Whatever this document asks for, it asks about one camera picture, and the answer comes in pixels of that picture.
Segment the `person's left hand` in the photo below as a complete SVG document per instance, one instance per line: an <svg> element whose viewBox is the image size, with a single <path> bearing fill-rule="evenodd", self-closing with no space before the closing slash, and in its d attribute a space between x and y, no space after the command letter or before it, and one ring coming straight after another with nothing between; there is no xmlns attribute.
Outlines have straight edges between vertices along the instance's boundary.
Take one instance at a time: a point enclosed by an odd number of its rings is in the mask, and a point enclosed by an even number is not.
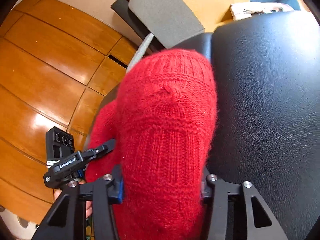
<svg viewBox="0 0 320 240"><path fill-rule="evenodd" d="M49 210L48 218L51 222L56 219L64 219L65 225L84 224L86 218L92 214L91 202L78 200L80 187L84 186L77 180L72 180L64 185L62 190L55 190L52 207Z"/></svg>

